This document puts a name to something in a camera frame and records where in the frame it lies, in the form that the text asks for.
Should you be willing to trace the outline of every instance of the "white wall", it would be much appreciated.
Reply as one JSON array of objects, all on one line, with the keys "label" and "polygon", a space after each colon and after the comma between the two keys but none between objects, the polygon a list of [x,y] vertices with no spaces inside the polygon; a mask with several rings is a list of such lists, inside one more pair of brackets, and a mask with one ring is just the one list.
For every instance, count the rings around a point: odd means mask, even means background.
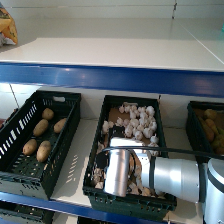
[{"label": "white wall", "polygon": [[9,84],[0,83],[0,119],[8,118],[16,108],[17,104]]},{"label": "white wall", "polygon": [[21,18],[224,18],[222,0],[1,0]]}]

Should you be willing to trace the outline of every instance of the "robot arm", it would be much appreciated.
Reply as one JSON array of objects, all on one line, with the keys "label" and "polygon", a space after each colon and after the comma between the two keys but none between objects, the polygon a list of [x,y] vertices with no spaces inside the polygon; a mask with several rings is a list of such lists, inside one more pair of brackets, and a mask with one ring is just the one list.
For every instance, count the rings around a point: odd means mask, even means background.
[{"label": "robot arm", "polygon": [[[143,142],[114,137],[111,147],[144,146]],[[202,202],[207,224],[224,223],[224,162],[210,159],[206,164],[195,161],[151,156],[148,150],[115,149],[109,152],[109,167],[104,191],[125,197],[128,181],[130,151],[142,165],[142,185],[170,193],[190,202]]]}]

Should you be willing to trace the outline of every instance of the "tiled wall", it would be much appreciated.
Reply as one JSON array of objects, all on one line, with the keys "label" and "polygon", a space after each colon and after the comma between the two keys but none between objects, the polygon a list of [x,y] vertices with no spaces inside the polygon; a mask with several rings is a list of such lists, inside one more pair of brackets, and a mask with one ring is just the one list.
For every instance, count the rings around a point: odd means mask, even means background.
[{"label": "tiled wall", "polygon": [[[37,89],[81,93],[82,94],[81,117],[88,119],[99,118],[101,106],[105,95],[134,96],[134,97],[144,97],[153,99],[159,99],[160,96],[159,94],[151,94],[151,93],[76,89],[76,88],[74,89],[74,88],[48,87],[48,86],[39,87],[35,85],[12,84],[11,86],[20,107],[23,105],[25,100],[29,98],[29,96]],[[0,85],[0,94],[2,96],[1,105],[4,105],[1,106],[0,108],[0,119],[1,118],[6,119],[13,112],[13,109],[17,108],[17,104],[13,97],[9,84]],[[188,113],[187,105],[191,100],[224,103],[224,99],[221,98],[204,98],[204,97],[176,96],[176,95],[162,94],[160,96],[160,112],[163,126],[185,128]]]},{"label": "tiled wall", "polygon": [[15,19],[223,18],[223,0],[1,0]]}]

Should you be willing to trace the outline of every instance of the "brown vegetable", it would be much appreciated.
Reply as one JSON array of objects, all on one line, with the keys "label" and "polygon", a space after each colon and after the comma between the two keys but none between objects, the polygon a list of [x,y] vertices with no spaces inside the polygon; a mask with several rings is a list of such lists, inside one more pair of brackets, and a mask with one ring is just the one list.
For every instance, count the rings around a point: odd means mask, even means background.
[{"label": "brown vegetable", "polygon": [[215,135],[219,135],[215,122],[212,119],[206,119],[206,124],[214,131]]},{"label": "brown vegetable", "polygon": [[54,132],[55,133],[60,133],[62,128],[64,127],[64,124],[66,122],[67,118],[61,119],[60,121],[58,121],[55,125],[54,125]]},{"label": "brown vegetable", "polygon": [[43,141],[37,150],[37,161],[44,162],[51,152],[51,143],[49,141]]},{"label": "brown vegetable", "polygon": [[48,121],[46,119],[42,119],[34,128],[33,135],[38,137],[41,136],[48,128]]},{"label": "brown vegetable", "polygon": [[204,112],[204,119],[212,119],[215,120],[217,116],[217,112],[215,110],[212,109],[207,109]]},{"label": "brown vegetable", "polygon": [[217,135],[211,143],[212,149],[215,150],[219,147],[224,147],[224,135]]},{"label": "brown vegetable", "polygon": [[222,128],[217,127],[219,134],[224,135],[224,130]]},{"label": "brown vegetable", "polygon": [[224,147],[218,147],[214,150],[216,154],[218,155],[224,155]]},{"label": "brown vegetable", "polygon": [[24,146],[23,146],[23,154],[26,156],[31,155],[37,149],[37,141],[35,139],[30,139]]},{"label": "brown vegetable", "polygon": [[42,113],[42,118],[48,121],[51,120],[53,117],[54,117],[54,111],[49,108],[46,108]]},{"label": "brown vegetable", "polygon": [[201,123],[201,126],[202,126],[204,132],[205,132],[206,138],[208,139],[209,142],[212,142],[214,140],[214,136],[215,136],[214,131],[206,124],[206,122],[201,117],[198,117],[198,119]]}]

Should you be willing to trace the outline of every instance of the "crate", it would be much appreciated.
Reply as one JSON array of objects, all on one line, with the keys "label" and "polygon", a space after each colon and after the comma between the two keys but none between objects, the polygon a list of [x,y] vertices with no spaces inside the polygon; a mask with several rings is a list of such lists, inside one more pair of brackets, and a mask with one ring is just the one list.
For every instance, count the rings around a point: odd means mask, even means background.
[{"label": "crate", "polygon": [[[117,197],[105,193],[102,189],[91,187],[91,176],[94,168],[94,160],[98,148],[98,141],[102,139],[102,125],[104,120],[108,120],[111,108],[121,106],[123,102],[138,103],[138,106],[153,106],[155,109],[155,119],[157,122],[157,136],[159,136],[159,146],[166,147],[160,117],[159,105],[156,99],[145,99],[135,97],[105,96],[101,114],[96,130],[94,142],[89,156],[88,166],[84,176],[83,192],[89,197],[92,208],[96,210],[118,213],[143,219],[162,221],[166,213],[176,207],[176,198],[173,195],[165,194],[165,199],[144,197],[139,195],[126,195]],[[168,153],[162,153],[162,157],[168,158]]]},{"label": "crate", "polygon": [[[0,131],[0,191],[50,198],[80,120],[80,101],[81,94],[51,91],[36,91],[26,100]],[[33,129],[47,107],[54,111],[54,118],[42,136],[34,137]],[[55,134],[54,124],[65,117],[62,131]],[[51,153],[44,163],[37,161],[36,152],[31,156],[22,153],[31,138],[38,145],[50,141]]]},{"label": "crate", "polygon": [[20,224],[51,224],[54,212],[0,201],[0,217]]},{"label": "crate", "polygon": [[113,223],[79,216],[77,224],[113,224]]},{"label": "crate", "polygon": [[[190,101],[187,109],[188,109],[188,118],[186,124],[186,132],[192,149],[194,151],[214,153],[197,118],[197,114],[200,115],[200,113],[202,113],[202,111],[206,109],[223,111],[224,104]],[[209,159],[206,157],[196,156],[196,160],[198,163],[207,163]]]}]

